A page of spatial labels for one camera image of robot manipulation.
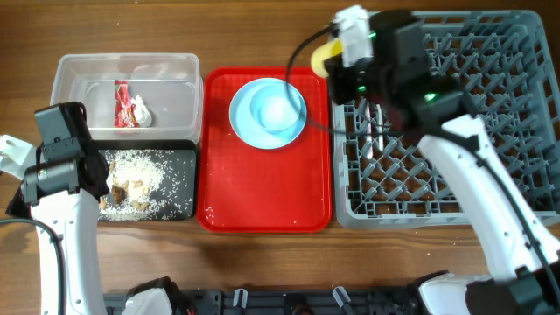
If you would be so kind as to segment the yellow plastic cup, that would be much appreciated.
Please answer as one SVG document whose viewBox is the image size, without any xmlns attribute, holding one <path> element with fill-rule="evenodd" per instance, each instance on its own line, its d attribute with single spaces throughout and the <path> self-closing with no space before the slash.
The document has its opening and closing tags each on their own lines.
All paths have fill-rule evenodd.
<svg viewBox="0 0 560 315">
<path fill-rule="evenodd" d="M 318 47 L 311 54 L 310 64 L 311 70 L 321 78 L 329 76 L 325 62 L 333 57 L 341 55 L 343 51 L 342 44 L 339 39 L 327 42 L 326 44 Z"/>
</svg>

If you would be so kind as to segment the red snack wrapper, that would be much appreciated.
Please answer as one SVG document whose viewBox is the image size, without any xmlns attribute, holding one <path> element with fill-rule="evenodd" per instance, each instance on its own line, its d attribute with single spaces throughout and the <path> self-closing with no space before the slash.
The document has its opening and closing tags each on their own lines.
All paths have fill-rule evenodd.
<svg viewBox="0 0 560 315">
<path fill-rule="evenodd" d="M 115 120 L 117 128 L 135 128 L 138 122 L 134 115 L 131 102 L 129 83 L 126 80 L 115 80 Z"/>
</svg>

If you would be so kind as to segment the white tissue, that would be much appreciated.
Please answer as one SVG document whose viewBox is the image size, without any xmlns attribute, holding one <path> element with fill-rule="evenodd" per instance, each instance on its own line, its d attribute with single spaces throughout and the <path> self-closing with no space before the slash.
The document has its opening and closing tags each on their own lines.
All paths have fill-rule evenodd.
<svg viewBox="0 0 560 315">
<path fill-rule="evenodd" d="M 148 128 L 152 124 L 152 114 L 144 103 L 143 98 L 137 95 L 131 100 L 133 114 L 139 127 Z"/>
</svg>

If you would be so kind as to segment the light blue bowl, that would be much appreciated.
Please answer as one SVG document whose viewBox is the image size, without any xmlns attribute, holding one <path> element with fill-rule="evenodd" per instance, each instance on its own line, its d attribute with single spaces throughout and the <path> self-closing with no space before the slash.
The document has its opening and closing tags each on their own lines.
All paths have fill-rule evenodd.
<svg viewBox="0 0 560 315">
<path fill-rule="evenodd" d="M 255 122 L 269 133 L 287 131 L 305 120 L 305 105 L 301 94 L 291 85 L 264 83 L 249 102 Z"/>
</svg>

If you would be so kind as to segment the light blue plate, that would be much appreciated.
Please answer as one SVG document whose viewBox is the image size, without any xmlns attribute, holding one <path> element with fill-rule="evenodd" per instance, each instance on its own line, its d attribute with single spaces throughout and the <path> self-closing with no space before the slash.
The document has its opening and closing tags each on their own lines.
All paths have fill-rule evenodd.
<svg viewBox="0 0 560 315">
<path fill-rule="evenodd" d="M 261 78 L 252 80 L 243 85 L 234 95 L 229 106 L 229 121 L 234 133 L 246 144 L 263 150 L 274 150 L 293 142 L 303 131 L 306 125 L 307 106 L 304 97 L 305 120 L 299 121 L 294 127 L 279 133 L 269 133 L 261 128 L 252 118 L 249 111 L 249 102 L 256 89 L 264 83 L 280 83 L 286 86 L 283 80 L 276 78 Z"/>
</svg>

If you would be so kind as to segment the white plastic spoon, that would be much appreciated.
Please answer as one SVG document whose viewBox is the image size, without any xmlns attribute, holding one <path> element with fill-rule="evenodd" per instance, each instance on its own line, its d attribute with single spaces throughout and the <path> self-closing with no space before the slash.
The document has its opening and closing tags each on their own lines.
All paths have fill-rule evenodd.
<svg viewBox="0 0 560 315">
<path fill-rule="evenodd" d="M 368 101 L 366 102 L 366 107 L 364 109 L 364 123 L 366 124 L 366 132 L 367 132 L 367 136 L 365 136 L 366 144 L 369 145 L 369 148 L 367 149 L 366 152 L 366 158 L 372 159 L 374 156 L 374 141 L 373 141 L 373 137 L 371 136 L 372 133 L 371 106 Z"/>
</svg>

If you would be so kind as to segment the white plastic fork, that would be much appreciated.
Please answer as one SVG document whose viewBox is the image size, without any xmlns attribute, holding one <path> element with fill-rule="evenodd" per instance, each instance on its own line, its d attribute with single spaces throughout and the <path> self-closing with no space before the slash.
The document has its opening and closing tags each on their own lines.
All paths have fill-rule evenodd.
<svg viewBox="0 0 560 315">
<path fill-rule="evenodd" d="M 378 149 L 380 152 L 384 150 L 384 138 L 383 138 L 383 131 L 384 131 L 384 123 L 382 120 L 382 107 L 380 104 L 376 104 L 376 117 L 377 117 L 377 143 Z"/>
</svg>

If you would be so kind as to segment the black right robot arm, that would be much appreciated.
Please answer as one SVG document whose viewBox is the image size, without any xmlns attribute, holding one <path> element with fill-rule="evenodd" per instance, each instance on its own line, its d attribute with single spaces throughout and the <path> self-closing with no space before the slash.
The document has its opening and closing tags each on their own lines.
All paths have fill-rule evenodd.
<svg viewBox="0 0 560 315">
<path fill-rule="evenodd" d="M 444 273 L 419 284 L 429 314 L 556 314 L 559 241 L 537 219 L 500 161 L 472 97 L 435 75 L 408 10 L 337 12 L 324 57 L 312 60 L 332 99 L 381 105 L 443 177 L 474 229 L 484 276 Z"/>
</svg>

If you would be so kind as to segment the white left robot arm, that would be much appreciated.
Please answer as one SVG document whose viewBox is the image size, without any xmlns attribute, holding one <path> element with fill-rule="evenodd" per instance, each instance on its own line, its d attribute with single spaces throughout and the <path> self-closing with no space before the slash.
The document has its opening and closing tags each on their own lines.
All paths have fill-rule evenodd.
<svg viewBox="0 0 560 315">
<path fill-rule="evenodd" d="M 26 158 L 19 198 L 27 216 L 7 223 L 35 227 L 40 310 L 44 314 L 105 314 L 97 251 L 99 201 L 109 167 L 84 136 L 55 136 Z"/>
</svg>

